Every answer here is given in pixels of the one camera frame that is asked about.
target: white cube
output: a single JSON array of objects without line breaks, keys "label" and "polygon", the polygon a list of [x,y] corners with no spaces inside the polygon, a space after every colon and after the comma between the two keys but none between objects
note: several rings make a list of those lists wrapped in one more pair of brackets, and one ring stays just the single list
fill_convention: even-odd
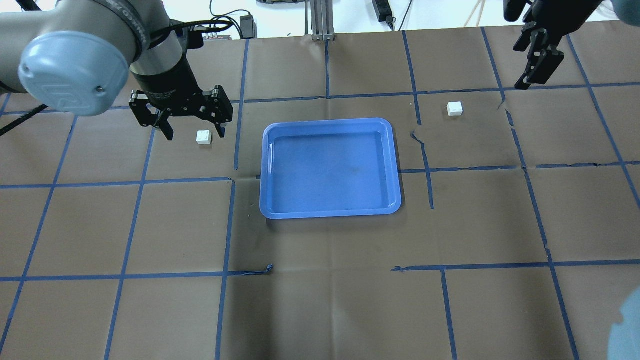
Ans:
[{"label": "white cube", "polygon": [[196,135],[196,142],[199,145],[209,145],[211,143],[211,131],[210,130],[198,130]]},{"label": "white cube", "polygon": [[447,113],[449,113],[449,116],[462,115],[462,102],[454,101],[447,104]]}]

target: black cable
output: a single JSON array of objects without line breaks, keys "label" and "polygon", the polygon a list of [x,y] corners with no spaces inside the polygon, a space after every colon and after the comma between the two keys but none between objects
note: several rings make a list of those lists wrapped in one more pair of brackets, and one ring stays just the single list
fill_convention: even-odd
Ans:
[{"label": "black cable", "polygon": [[48,106],[46,106],[45,104],[42,104],[42,105],[38,106],[37,108],[35,108],[35,109],[29,111],[28,113],[24,114],[23,116],[19,117],[18,119],[14,120],[13,122],[11,122],[11,124],[8,124],[7,126],[5,126],[2,129],[0,129],[0,136],[3,136],[4,134],[8,133],[9,131],[15,129],[16,127],[18,127],[18,125],[20,125],[21,123],[31,119],[37,113],[40,113],[42,110],[44,110],[46,108],[48,108]]},{"label": "black cable", "polygon": [[240,25],[237,23],[237,21],[234,18],[230,17],[229,15],[231,15],[233,13],[237,13],[237,12],[246,12],[248,15],[251,15],[251,12],[249,10],[245,10],[245,9],[237,9],[237,10],[234,10],[232,12],[224,13],[222,15],[216,15],[216,14],[213,13],[212,6],[213,6],[213,0],[209,0],[209,13],[211,14],[211,16],[213,16],[211,18],[211,20],[227,19],[230,22],[233,22],[234,23],[234,27],[238,31],[238,34],[240,34],[240,38],[244,38],[244,34],[242,33],[242,29],[240,28]]},{"label": "black cable", "polygon": [[406,11],[404,12],[404,17],[402,18],[402,22],[400,23],[400,27],[398,28],[398,31],[402,30],[402,27],[404,26],[404,20],[406,20],[407,14],[409,14],[409,9],[411,8],[411,4],[413,4],[413,0],[409,0],[409,6],[406,7]]},{"label": "black cable", "polygon": [[34,0],[15,0],[20,7],[26,12],[41,12],[42,9],[34,2]]}]

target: cable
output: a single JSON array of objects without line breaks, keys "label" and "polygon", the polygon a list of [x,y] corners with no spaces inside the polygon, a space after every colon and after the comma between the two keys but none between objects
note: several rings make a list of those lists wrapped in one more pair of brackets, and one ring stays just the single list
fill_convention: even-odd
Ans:
[{"label": "cable", "polygon": [[482,0],[482,6],[480,6],[480,15],[478,15],[478,21],[476,22],[476,27],[480,26],[480,19],[482,19],[482,12],[484,11],[484,4],[486,4],[486,0]]},{"label": "cable", "polygon": [[238,34],[240,34],[240,38],[244,38],[244,35],[242,33],[242,29],[240,28],[240,25],[237,23],[237,21],[230,17],[229,15],[233,14],[233,13],[237,13],[237,12],[246,12],[248,15],[251,15],[251,12],[249,10],[245,10],[245,9],[237,9],[234,10],[232,12],[228,12],[228,13],[224,13],[222,15],[216,15],[213,13],[213,0],[209,0],[209,13],[211,14],[211,16],[213,16],[211,18],[212,21],[216,21],[216,20],[220,20],[220,19],[227,19],[228,21],[233,23],[233,26],[236,28],[236,30],[238,31]]},{"label": "cable", "polygon": [[2,129],[0,129],[0,136],[3,136],[4,134],[8,133],[9,131],[15,129],[16,127],[18,127],[18,125],[20,125],[21,123],[31,119],[37,113],[40,113],[42,110],[44,110],[46,108],[48,108],[48,106],[46,106],[45,104],[42,104],[42,105],[38,106],[37,108],[35,108],[35,109],[29,111],[28,113],[24,114],[23,116],[19,117],[18,119],[14,120],[13,122],[8,124],[7,126],[5,126]]},{"label": "cable", "polygon": [[404,20],[406,20],[407,14],[409,14],[409,9],[411,8],[411,4],[413,4],[413,0],[409,0],[409,6],[406,7],[406,11],[404,12],[404,17],[402,18],[402,22],[400,23],[400,27],[398,28],[398,31],[402,30],[402,27],[404,26]]},{"label": "cable", "polygon": [[463,28],[466,28],[467,25],[469,25],[469,21],[471,21],[471,18],[474,16],[474,14],[476,13],[476,9],[478,9],[478,6],[480,5],[480,2],[482,0],[478,0],[478,2],[476,3],[476,5],[474,6],[474,9],[471,10],[471,13],[469,14],[469,17],[467,18],[467,21],[465,21],[465,25],[463,26]]},{"label": "cable", "polygon": [[15,0],[20,7],[26,12],[39,12],[42,11],[40,7],[33,0]]}]

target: grid line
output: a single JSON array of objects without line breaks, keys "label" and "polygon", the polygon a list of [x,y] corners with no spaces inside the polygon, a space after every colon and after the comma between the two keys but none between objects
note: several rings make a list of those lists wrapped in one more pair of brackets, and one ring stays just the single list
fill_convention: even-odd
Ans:
[{"label": "grid line", "polygon": [[69,150],[69,145],[71,144],[71,138],[73,137],[74,131],[76,130],[78,117],[74,117],[73,123],[71,123],[71,129],[69,134],[67,135],[67,142],[65,143],[65,148],[62,151],[62,155],[60,156],[60,162],[58,163],[58,169],[56,170],[56,175],[53,178],[53,185],[49,190],[49,195],[47,196],[47,201],[45,202],[44,209],[42,210],[42,216],[40,217],[40,222],[38,223],[38,229],[36,230],[36,234],[33,238],[33,243],[31,244],[31,249],[29,250],[29,256],[27,257],[26,264],[24,265],[24,269],[22,271],[22,278],[20,279],[20,284],[18,285],[18,289],[15,292],[15,296],[13,298],[13,304],[11,306],[11,310],[9,312],[9,316],[7,316],[6,325],[4,327],[2,338],[0,338],[0,354],[2,354],[4,343],[6,342],[6,337],[9,334],[9,329],[11,327],[11,322],[13,320],[13,316],[15,314],[15,309],[18,306],[18,301],[20,300],[20,295],[22,294],[22,288],[24,287],[25,278],[27,277],[27,273],[29,272],[29,267],[31,266],[31,261],[33,260],[33,254],[35,253],[36,246],[38,245],[38,240],[40,239],[40,234],[42,233],[42,227],[44,226],[45,219],[47,217],[47,212],[49,210],[49,206],[51,205],[51,199],[53,198],[53,192],[55,191],[55,185],[58,183],[58,179],[60,178],[60,173],[62,172],[62,166],[65,163],[65,158],[67,157],[67,152]]},{"label": "grid line", "polygon": [[[491,65],[493,67],[493,73],[495,75],[495,79],[498,82],[498,87],[500,88],[500,96],[502,97],[502,100],[505,101],[506,100],[506,96],[504,93],[504,89],[502,87],[502,82],[500,81],[500,74],[498,73],[498,68],[495,64],[495,59],[493,57],[493,52],[491,50],[491,45],[489,44],[489,39],[486,36],[486,31],[484,30],[484,27],[480,28],[481,32],[482,32],[482,36],[484,38],[484,44],[486,46],[486,50],[487,53],[489,54],[489,59],[491,60]],[[531,178],[529,176],[529,171],[527,170],[527,163],[525,162],[525,158],[524,158],[524,153],[522,152],[522,147],[520,146],[520,141],[518,139],[518,133],[516,132],[514,123],[513,123],[513,118],[511,116],[511,113],[508,110],[505,110],[505,112],[507,113],[507,119],[509,120],[509,125],[511,126],[511,134],[513,135],[513,141],[516,144],[516,147],[518,148],[518,155],[520,157],[520,161],[522,162],[522,171],[524,172],[524,177],[525,180],[527,182],[527,189],[529,191],[529,197],[531,198],[531,204],[533,205],[533,210],[536,214],[536,220],[538,222],[538,229],[540,230],[540,236],[542,237],[542,242],[543,245],[545,247],[545,252],[547,253],[547,261],[548,261],[548,265],[549,265],[549,270],[551,272],[551,278],[553,280],[554,283],[554,288],[556,289],[556,295],[557,295],[557,299],[558,299],[558,304],[560,305],[560,312],[562,314],[563,320],[564,320],[564,327],[566,329],[566,333],[569,339],[569,344],[571,346],[571,350],[573,352],[573,358],[574,360],[579,360],[580,359],[580,355],[578,354],[578,349],[577,346],[575,344],[575,339],[573,338],[573,330],[571,328],[571,323],[569,321],[569,315],[566,311],[566,307],[564,305],[564,298],[562,295],[562,290],[560,288],[560,283],[558,281],[557,278],[557,274],[556,274],[556,268],[554,266],[554,260],[553,260],[553,256],[551,255],[551,250],[549,249],[548,245],[547,245],[547,234],[545,232],[545,227],[542,223],[542,217],[540,215],[540,209],[538,207],[538,201],[536,200],[536,194],[533,190],[533,185],[531,184]]]},{"label": "grid line", "polygon": [[573,41],[571,40],[571,36],[567,35],[566,40],[569,43],[569,48],[571,49],[571,52],[575,57],[575,61],[578,64],[580,73],[582,74],[582,77],[584,78],[584,82],[587,85],[587,89],[589,90],[589,95],[591,96],[593,105],[595,106],[596,111],[598,112],[598,117],[600,117],[600,122],[602,123],[602,127],[604,127],[604,131],[607,133],[607,137],[611,142],[611,147],[613,147],[613,151],[616,153],[616,156],[618,157],[618,161],[620,162],[620,167],[622,168],[622,171],[625,173],[625,177],[627,178],[627,182],[629,183],[629,188],[631,189],[631,193],[633,194],[634,199],[636,200],[636,205],[638,209],[640,209],[640,197],[638,196],[636,186],[634,185],[634,182],[631,179],[631,175],[629,174],[629,171],[625,164],[625,160],[622,158],[622,153],[620,152],[620,150],[618,149],[618,146],[616,145],[616,141],[614,140],[613,134],[609,129],[609,125],[607,125],[607,120],[605,119],[604,114],[602,113],[602,109],[600,109],[600,104],[598,103],[596,94],[593,92],[593,88],[591,86],[591,83],[589,82],[589,78],[587,77],[587,73],[584,71],[584,67],[582,66],[582,62],[580,62],[580,58],[578,57],[578,52],[575,50],[575,47],[573,46]]},{"label": "grid line", "polygon": [[[638,82],[630,82],[630,83],[604,83],[604,84],[590,84],[592,88],[616,88],[616,87],[625,87],[625,86],[640,86]],[[587,85],[539,85],[532,86],[527,91],[537,91],[537,90],[566,90],[566,89],[580,89],[587,88]],[[503,88],[502,91],[505,92],[514,92],[521,91],[516,88]],[[429,90],[429,91],[420,91],[416,90],[415,92],[388,92],[388,93],[371,93],[371,94],[347,94],[347,95],[330,95],[327,97],[326,95],[318,95],[318,96],[302,96],[302,97],[274,97],[274,98],[265,98],[265,99],[244,99],[242,102],[240,100],[231,100],[232,104],[251,104],[257,102],[283,102],[283,101],[309,101],[309,100],[318,100],[318,99],[357,99],[361,97],[394,97],[394,96],[407,96],[407,95],[436,95],[436,94],[450,94],[450,93],[460,93],[460,92],[500,92],[500,88],[469,88],[469,89],[449,89],[449,90]],[[109,110],[127,110],[128,106],[112,106]],[[2,115],[24,115],[29,111],[7,111],[1,113]],[[42,114],[46,113],[63,113],[60,110],[44,110],[41,112]]]},{"label": "grid line", "polygon": [[[640,259],[621,260],[585,260],[585,261],[558,261],[554,262],[555,267],[578,267],[578,266],[615,266],[615,265],[640,265]],[[452,265],[413,265],[396,266],[391,271],[441,271],[441,270],[486,270],[486,269],[519,269],[519,268],[548,268],[546,263],[491,263],[491,264],[452,264]]]},{"label": "grid line", "polygon": [[[420,104],[418,103],[418,93],[415,87],[415,74],[413,73],[413,62],[411,61],[411,51],[409,50],[409,41],[406,38],[406,31],[402,32],[402,39],[404,42],[404,51],[406,52],[406,61],[409,65],[409,75],[411,77],[411,87],[413,90],[413,105],[415,106],[415,117],[418,122],[418,126],[422,125],[422,119],[420,116]],[[427,192],[429,194],[429,206],[433,209],[433,186],[431,184],[431,169],[429,167],[429,158],[427,157],[427,150],[424,142],[415,136],[415,131],[411,132],[411,137],[420,143],[420,149],[422,150],[422,161],[424,162],[424,173],[427,177]]]},{"label": "grid line", "polygon": [[0,107],[0,117],[4,115],[4,110],[6,109],[7,104],[9,104],[10,97],[11,97],[11,94],[6,94],[6,97],[4,98],[4,101],[2,103],[2,107]]},{"label": "grid line", "polygon": [[227,298],[227,280],[229,273],[229,257],[231,253],[231,236],[234,222],[234,210],[236,206],[236,182],[231,183],[231,196],[229,199],[229,217],[227,220],[227,244],[225,246],[225,263],[222,271],[222,285],[220,287],[220,307],[218,309],[218,330],[216,332],[215,360],[220,360],[222,350],[222,325],[225,314],[225,299]]},{"label": "grid line", "polygon": [[453,319],[451,317],[451,304],[449,303],[449,288],[447,286],[447,274],[445,270],[440,270],[440,281],[442,282],[442,296],[444,298],[444,311],[447,316],[447,328],[449,330],[449,343],[451,344],[451,358],[458,360],[458,350],[456,349],[456,336],[453,332]]},{"label": "grid line", "polygon": [[242,64],[242,80],[240,82],[240,105],[238,106],[238,120],[236,129],[236,154],[234,156],[234,170],[238,170],[240,156],[240,134],[242,132],[242,117],[244,110],[244,88],[246,86],[246,64],[249,57],[249,39],[244,41],[244,56]]},{"label": "grid line", "polygon": [[122,288],[124,286],[124,279],[125,279],[124,275],[127,273],[127,265],[129,264],[129,255],[131,253],[133,236],[136,231],[136,224],[138,223],[138,212],[140,211],[140,203],[142,202],[142,193],[145,188],[145,180],[147,178],[147,170],[149,168],[149,159],[151,158],[151,148],[153,148],[155,134],[156,134],[156,130],[151,129],[151,134],[149,136],[149,143],[147,146],[147,157],[145,158],[145,166],[142,169],[140,185],[138,188],[138,196],[136,198],[136,207],[134,208],[134,211],[133,211],[131,228],[129,229],[129,238],[127,239],[127,247],[124,252],[124,259],[122,260],[122,269],[120,271],[118,291],[116,293],[115,304],[113,305],[113,314],[111,315],[111,325],[109,326],[109,335],[107,337],[107,345],[104,350],[104,360],[108,360],[109,355],[111,353],[111,343],[113,341],[113,333],[115,331],[116,321],[118,318],[118,310],[120,309],[120,299],[122,298]]},{"label": "grid line", "polygon": [[330,81],[329,81],[329,40],[324,41],[324,76],[326,85],[326,98],[331,96]]}]

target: metal frame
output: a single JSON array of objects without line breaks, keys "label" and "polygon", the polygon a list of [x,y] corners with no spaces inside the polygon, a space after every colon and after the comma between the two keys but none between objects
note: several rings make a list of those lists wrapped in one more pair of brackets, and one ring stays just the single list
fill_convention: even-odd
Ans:
[{"label": "metal frame", "polygon": [[311,1],[311,37],[314,40],[335,40],[333,31],[333,0]]}]

